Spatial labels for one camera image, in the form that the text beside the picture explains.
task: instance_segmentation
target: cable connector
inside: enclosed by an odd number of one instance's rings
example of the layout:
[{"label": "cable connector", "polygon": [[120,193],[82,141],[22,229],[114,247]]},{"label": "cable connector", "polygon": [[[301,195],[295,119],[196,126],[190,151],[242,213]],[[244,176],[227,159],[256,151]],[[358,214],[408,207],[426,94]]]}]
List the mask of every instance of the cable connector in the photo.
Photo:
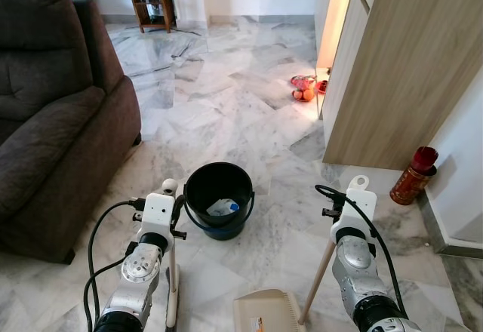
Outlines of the cable connector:
[{"label": "cable connector", "polygon": [[131,200],[128,202],[128,205],[133,207],[136,211],[144,211],[145,204],[145,198],[131,198]]}]

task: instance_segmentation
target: sofa armrest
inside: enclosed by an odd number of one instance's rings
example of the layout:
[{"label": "sofa armrest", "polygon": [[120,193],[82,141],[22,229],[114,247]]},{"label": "sofa armrest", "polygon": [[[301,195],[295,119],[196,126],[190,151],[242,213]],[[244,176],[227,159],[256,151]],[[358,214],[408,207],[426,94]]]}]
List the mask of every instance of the sofa armrest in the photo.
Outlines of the sofa armrest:
[{"label": "sofa armrest", "polygon": [[111,93],[124,72],[94,0],[73,0],[84,31],[94,85]]},{"label": "sofa armrest", "polygon": [[104,97],[89,87],[50,103],[0,146],[0,222],[30,200]]}]

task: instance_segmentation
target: marble floor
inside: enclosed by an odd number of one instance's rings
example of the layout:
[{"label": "marble floor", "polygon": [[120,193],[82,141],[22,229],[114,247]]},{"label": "marble floor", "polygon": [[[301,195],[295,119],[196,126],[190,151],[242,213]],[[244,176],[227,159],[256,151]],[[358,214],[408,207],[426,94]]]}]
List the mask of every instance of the marble floor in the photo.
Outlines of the marble floor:
[{"label": "marble floor", "polygon": [[[321,162],[324,132],[315,101],[296,103],[288,84],[292,75],[313,73],[313,26],[240,18],[209,30],[171,34],[142,35],[136,26],[125,25],[108,25],[108,30],[136,88],[144,142],[131,150],[92,213],[72,265],[0,255],[1,331],[85,331],[86,246],[95,220],[117,201],[159,191],[165,178],[182,185],[210,161],[230,161],[250,174],[255,208],[243,233],[230,241],[209,239],[181,216],[178,229],[188,238],[177,244],[178,331],[234,330],[232,300],[260,288],[293,291],[302,306],[331,226],[331,220],[321,218],[321,208],[330,203],[313,186],[344,190],[358,174],[368,175],[369,189],[377,193],[375,222],[392,253],[410,318],[424,331],[483,331],[483,262],[441,259],[432,252],[417,206],[402,207],[389,198],[399,172]],[[94,246],[97,268],[124,253],[139,228],[131,215],[130,208],[119,208],[105,219]],[[388,283],[380,251],[377,259]],[[101,304],[118,276],[114,269],[98,278]],[[165,329],[167,292],[163,278],[146,331]],[[330,272],[307,330],[357,331]]]}]

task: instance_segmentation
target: brown sofa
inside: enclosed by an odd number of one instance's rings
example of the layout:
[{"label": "brown sofa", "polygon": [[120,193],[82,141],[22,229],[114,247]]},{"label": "brown sofa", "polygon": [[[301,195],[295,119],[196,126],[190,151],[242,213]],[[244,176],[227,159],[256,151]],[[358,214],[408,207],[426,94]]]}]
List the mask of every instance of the brown sofa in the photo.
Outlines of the brown sofa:
[{"label": "brown sofa", "polygon": [[0,24],[0,249],[70,263],[137,98],[93,0],[0,0]]}]

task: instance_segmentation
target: cabinet door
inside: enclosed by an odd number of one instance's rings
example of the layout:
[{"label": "cabinet door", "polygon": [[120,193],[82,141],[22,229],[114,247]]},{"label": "cabinet door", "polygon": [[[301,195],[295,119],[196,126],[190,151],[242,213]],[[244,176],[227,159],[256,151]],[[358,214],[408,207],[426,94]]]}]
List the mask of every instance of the cabinet door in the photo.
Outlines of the cabinet door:
[{"label": "cabinet door", "polygon": [[335,55],[334,67],[322,106],[324,119],[325,144],[331,138],[332,129],[339,112],[340,104],[346,92],[347,83],[354,65],[368,15],[361,0],[350,0],[346,20],[340,36],[339,47]]}]

